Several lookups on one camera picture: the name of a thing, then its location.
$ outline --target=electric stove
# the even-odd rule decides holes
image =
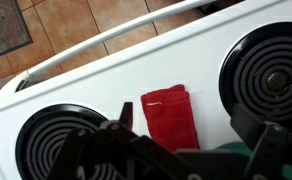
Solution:
[[[0,99],[0,179],[43,179],[66,133],[92,131],[140,96],[184,84],[202,149],[240,141],[235,103],[292,131],[292,0],[247,0]],[[115,179],[105,164],[96,179]]]

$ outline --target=tile floor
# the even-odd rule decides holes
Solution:
[[[18,0],[33,43],[0,56],[0,79],[92,36],[180,0]],[[155,21],[104,42],[46,73],[66,72],[201,18],[197,10]]]

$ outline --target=rug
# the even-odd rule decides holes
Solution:
[[[0,0],[0,56],[32,43],[16,0]]]

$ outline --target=black coil burner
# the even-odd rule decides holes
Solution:
[[[240,40],[224,62],[219,90],[229,114],[242,103],[292,131],[292,22],[261,27]]]
[[[77,105],[54,105],[31,116],[16,144],[16,161],[23,179],[46,179],[67,133],[75,128],[96,131],[107,121],[97,112]],[[93,179],[117,179],[109,164],[95,167]]]

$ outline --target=red dish towel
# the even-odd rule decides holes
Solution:
[[[141,96],[149,133],[154,141],[173,152],[199,149],[189,94],[184,85]]]

